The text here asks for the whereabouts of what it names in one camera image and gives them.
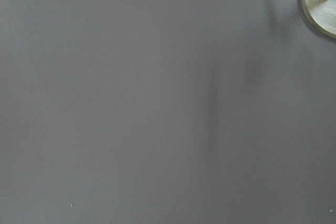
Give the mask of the wooden cup storage rack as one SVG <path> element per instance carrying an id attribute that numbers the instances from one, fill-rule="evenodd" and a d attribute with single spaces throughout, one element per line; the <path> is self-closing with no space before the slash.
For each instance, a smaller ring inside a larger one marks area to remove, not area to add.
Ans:
<path id="1" fill-rule="evenodd" d="M 310 24 L 335 39 L 335 0 L 301 0 L 301 5 Z"/>

